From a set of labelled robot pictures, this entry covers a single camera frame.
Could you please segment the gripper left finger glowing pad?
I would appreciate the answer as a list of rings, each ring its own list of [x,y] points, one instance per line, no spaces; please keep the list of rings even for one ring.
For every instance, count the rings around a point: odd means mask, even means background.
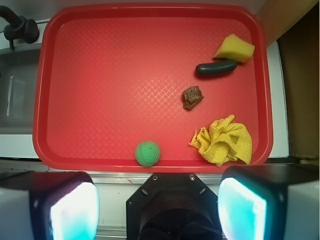
[[[2,172],[2,240],[93,240],[100,213],[97,187],[84,171]]]

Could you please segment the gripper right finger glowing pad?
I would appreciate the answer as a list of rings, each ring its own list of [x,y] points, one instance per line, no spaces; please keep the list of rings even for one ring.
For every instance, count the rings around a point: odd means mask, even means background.
[[[228,240],[318,240],[319,167],[228,167],[221,177],[217,204]]]

